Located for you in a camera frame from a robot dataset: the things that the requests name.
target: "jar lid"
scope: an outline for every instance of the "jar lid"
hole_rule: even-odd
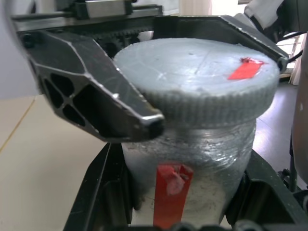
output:
[[[136,43],[114,58],[167,124],[220,128],[251,121],[270,106],[279,68],[266,55],[195,38]]]

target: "black holder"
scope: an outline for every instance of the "black holder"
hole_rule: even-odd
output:
[[[307,231],[308,216],[272,167],[255,151],[226,212],[237,231]],[[131,223],[133,195],[121,144],[106,144],[90,164],[64,231],[160,231],[125,227]],[[250,220],[240,223],[239,220]],[[175,226],[172,230],[182,230]],[[185,227],[185,231],[194,229]],[[223,231],[204,227],[204,231]]]

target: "white wall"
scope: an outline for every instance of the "white wall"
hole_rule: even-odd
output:
[[[180,15],[231,15],[238,13],[238,0],[180,0]]]
[[[13,12],[26,13],[31,0],[15,0]],[[3,11],[4,0],[0,1]],[[0,99],[36,95],[38,91],[26,59],[15,47],[0,15]]]

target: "red tape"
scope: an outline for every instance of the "red tape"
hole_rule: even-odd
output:
[[[251,58],[242,58],[242,65],[228,78],[234,79],[247,79],[253,78],[259,71],[260,67],[265,63]]]
[[[153,225],[169,229],[181,221],[192,178],[193,170],[185,165],[157,167]]]

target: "floor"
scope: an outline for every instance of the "floor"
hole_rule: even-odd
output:
[[[271,107],[257,119],[253,149],[276,171],[290,165],[289,145],[296,94],[297,86],[280,83]],[[306,188],[301,178],[298,185]]]
[[[296,87],[280,84],[257,120],[254,149],[277,171],[289,166],[295,96]],[[0,230],[61,231],[104,143],[57,118],[42,96],[0,101],[0,108]]]

